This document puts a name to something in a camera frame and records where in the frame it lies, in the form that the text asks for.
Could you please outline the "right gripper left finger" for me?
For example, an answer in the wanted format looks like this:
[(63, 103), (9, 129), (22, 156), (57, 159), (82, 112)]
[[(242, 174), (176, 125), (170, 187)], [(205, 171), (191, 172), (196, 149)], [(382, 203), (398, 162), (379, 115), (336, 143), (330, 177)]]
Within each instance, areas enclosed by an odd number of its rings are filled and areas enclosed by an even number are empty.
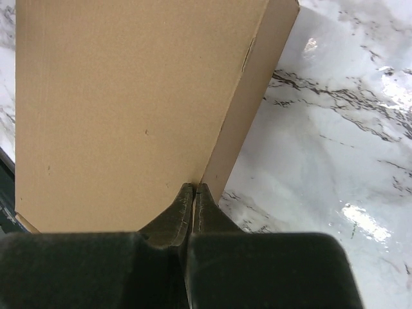
[(1, 240), (2, 308), (187, 308), (182, 251), (194, 188), (136, 232)]

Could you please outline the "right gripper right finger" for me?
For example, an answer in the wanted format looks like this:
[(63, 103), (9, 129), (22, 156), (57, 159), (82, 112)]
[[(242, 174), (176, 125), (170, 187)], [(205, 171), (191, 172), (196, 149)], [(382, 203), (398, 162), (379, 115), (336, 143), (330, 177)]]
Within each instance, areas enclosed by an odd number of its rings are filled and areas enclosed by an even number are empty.
[(194, 202), (187, 246), (191, 308), (362, 308), (339, 242), (318, 232), (248, 233), (206, 184)]

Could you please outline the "brown cardboard express box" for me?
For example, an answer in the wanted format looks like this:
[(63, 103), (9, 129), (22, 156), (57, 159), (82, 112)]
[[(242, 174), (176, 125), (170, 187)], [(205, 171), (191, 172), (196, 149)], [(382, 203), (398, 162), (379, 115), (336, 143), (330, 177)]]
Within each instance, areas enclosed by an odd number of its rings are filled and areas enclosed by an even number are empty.
[(15, 211), (138, 230), (183, 183), (223, 193), (297, 1), (17, 1)]

